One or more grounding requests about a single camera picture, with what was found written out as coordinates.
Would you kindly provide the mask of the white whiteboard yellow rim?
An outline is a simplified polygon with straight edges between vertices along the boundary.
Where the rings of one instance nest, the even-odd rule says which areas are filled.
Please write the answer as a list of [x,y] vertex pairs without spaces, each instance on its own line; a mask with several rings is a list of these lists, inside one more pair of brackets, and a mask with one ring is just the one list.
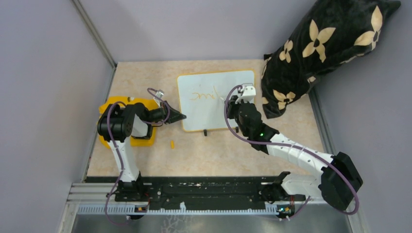
[[180,112],[187,116],[182,120],[185,132],[227,129],[223,115],[224,102],[229,91],[236,85],[253,83],[253,70],[234,70],[183,74],[177,77]]

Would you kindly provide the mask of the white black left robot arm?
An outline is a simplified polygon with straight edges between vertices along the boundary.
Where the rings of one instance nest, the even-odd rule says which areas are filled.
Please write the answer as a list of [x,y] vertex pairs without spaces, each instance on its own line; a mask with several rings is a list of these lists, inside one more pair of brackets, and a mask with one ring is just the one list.
[[97,131],[112,150],[119,176],[110,193],[122,191],[134,201],[144,198],[146,188],[141,180],[141,172],[136,165],[132,150],[132,139],[149,140],[155,127],[172,124],[187,116],[170,107],[165,101],[156,109],[148,109],[143,103],[126,104],[117,101],[109,104],[97,123]]

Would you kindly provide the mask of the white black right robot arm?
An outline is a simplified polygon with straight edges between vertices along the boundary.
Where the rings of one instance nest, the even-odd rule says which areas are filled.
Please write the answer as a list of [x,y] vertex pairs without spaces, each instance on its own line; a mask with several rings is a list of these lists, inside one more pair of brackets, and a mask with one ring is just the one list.
[[287,172],[274,186],[274,195],[286,200],[291,195],[322,198],[333,208],[354,214],[359,208],[357,192],[363,180],[350,156],[346,153],[328,154],[307,148],[263,123],[253,103],[233,95],[226,102],[225,116],[233,119],[242,135],[237,137],[257,151],[279,157],[299,166],[308,175]]

